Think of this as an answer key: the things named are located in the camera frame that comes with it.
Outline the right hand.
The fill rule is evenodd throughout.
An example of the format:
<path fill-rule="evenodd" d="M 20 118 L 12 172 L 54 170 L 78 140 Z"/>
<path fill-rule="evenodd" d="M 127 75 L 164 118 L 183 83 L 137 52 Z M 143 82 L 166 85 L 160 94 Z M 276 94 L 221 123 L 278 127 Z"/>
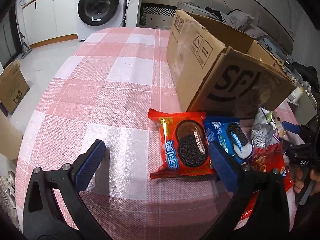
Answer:
<path fill-rule="evenodd" d="M 320 192 L 320 175 L 319 175 L 319 173 L 315 172 L 315 170 L 311 170 L 310 179 L 315 181 L 315 184 L 310 192 L 310 196 L 313 196 L 314 194 L 317 194 Z M 294 191 L 295 191 L 295 193 L 300 193 L 303 188 L 304 188 L 303 171 L 301 168 L 297 167 L 297 168 L 295 168 Z"/>

